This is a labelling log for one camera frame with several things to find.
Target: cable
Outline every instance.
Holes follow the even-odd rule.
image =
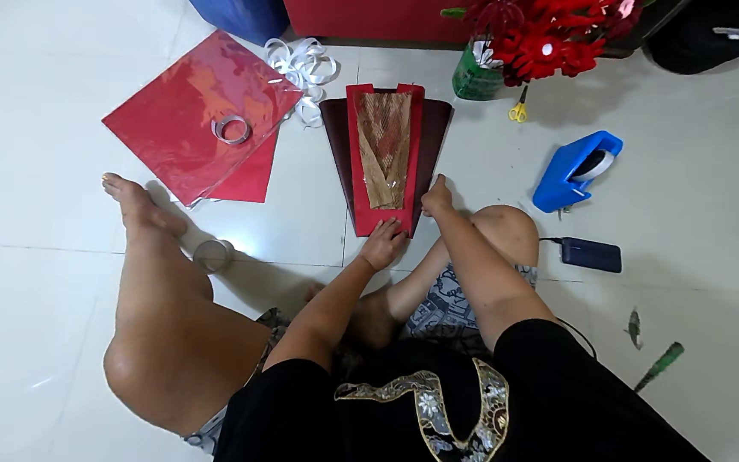
[[[559,320],[560,322],[562,322],[563,324],[566,324],[567,326],[569,326],[569,328],[570,328],[570,329],[571,329],[572,331],[576,331],[576,332],[577,332],[577,334],[578,334],[578,335],[580,335],[580,338],[581,338],[581,339],[583,339],[584,341],[586,341],[586,343],[587,343],[587,344],[589,344],[589,348],[590,348],[590,349],[592,349],[592,358],[595,358],[595,359],[597,359],[597,358],[598,358],[598,352],[597,352],[597,351],[595,351],[595,349],[594,349],[594,346],[592,346],[592,342],[590,342],[590,341],[589,341],[589,339],[587,339],[587,338],[586,338],[586,335],[583,335],[583,334],[581,334],[581,333],[580,333],[580,331],[578,331],[578,330],[577,330],[577,329],[576,329],[576,328],[575,328],[575,327],[574,327],[574,326],[573,326],[572,324],[569,324],[569,323],[568,323],[568,322],[566,322],[565,320],[562,320],[562,319],[560,319],[559,317],[558,317],[558,320]]]
[[[556,243],[556,244],[563,244],[563,238],[562,237],[541,237],[538,240],[539,241],[552,241],[553,243]],[[572,324],[569,324],[565,320],[562,320],[562,319],[560,319],[557,316],[556,316],[556,318],[560,322],[562,322],[563,324],[566,324],[567,326],[569,326],[569,328],[572,331],[576,331],[577,334],[580,335],[580,338],[583,339],[584,341],[586,341],[586,344],[588,344],[589,345],[589,348],[592,350],[592,358],[595,358],[595,359],[598,358],[598,352],[597,352],[597,350],[594,349],[594,346],[592,345],[592,342],[590,342],[589,339],[586,338],[586,335],[581,334],[580,331],[578,331],[576,327],[574,327]]]

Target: patterned shorts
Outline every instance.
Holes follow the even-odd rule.
[[[515,265],[515,269],[533,288],[535,287],[538,281],[538,268]],[[256,322],[271,328],[272,333],[261,354],[261,361],[255,367],[250,380],[261,373],[270,352],[290,325],[290,319],[284,317],[278,308],[265,312]],[[486,345],[478,330],[475,314],[458,285],[452,263],[438,275],[435,284],[429,288],[426,300],[421,302],[416,312],[412,313],[410,319],[406,321],[401,329],[400,338],[416,338],[443,344],[468,356],[488,355]],[[334,369],[336,369],[334,376],[345,375],[346,371],[352,370],[357,363],[361,362],[357,353],[344,347],[339,347],[335,356],[338,361],[334,362]],[[227,406],[224,406],[224,409],[220,410],[198,432],[184,438],[184,441],[190,446],[200,447],[207,454],[213,454],[226,415]]]
[[[535,288],[538,268],[515,265],[520,275]],[[488,356],[480,336],[475,313],[458,285],[452,263],[438,275],[421,302],[401,329],[401,339],[416,338],[442,344],[467,356]]]

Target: foot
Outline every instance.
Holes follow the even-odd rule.
[[[315,296],[318,295],[318,292],[321,292],[324,287],[327,286],[320,282],[310,284],[310,287],[307,288],[307,293],[304,295],[304,301],[309,303],[310,300],[313,300]]]
[[[187,231],[187,222],[153,204],[149,192],[140,184],[126,180],[116,173],[105,173],[102,175],[102,186],[121,205],[125,227],[129,224],[151,223],[174,237],[180,237]]]

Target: power bank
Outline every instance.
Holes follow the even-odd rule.
[[[567,265],[610,273],[621,272],[621,247],[576,237],[561,237],[560,245],[561,261]]]

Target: red fabric flower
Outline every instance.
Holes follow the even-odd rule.
[[[475,22],[475,36],[489,33],[497,38],[509,29],[523,26],[524,14],[511,0],[476,0],[467,8],[463,20]]]
[[[587,36],[594,35],[595,27],[608,26],[607,36],[613,37],[637,23],[641,8],[629,14],[629,2],[635,0],[625,1],[621,11],[623,0],[514,0],[510,5],[523,10],[523,25],[496,35],[491,44],[493,59],[504,62],[504,84],[516,86],[550,77],[557,69],[569,77],[593,69],[605,43],[603,39],[590,43]],[[494,3],[478,2],[467,14],[485,18],[486,8],[494,8],[490,5]]]
[[[606,36],[610,39],[622,37],[631,32],[638,20],[641,19],[641,13],[643,12],[643,7],[636,7],[632,9],[629,16],[623,17],[618,9],[619,7],[620,2],[611,5],[607,9],[606,21],[603,22],[603,27],[606,28]]]
[[[561,50],[562,65],[561,73],[564,76],[574,77],[581,72],[591,71],[598,63],[595,57],[603,53],[603,44],[606,40],[600,40],[587,44],[584,42],[566,42]]]

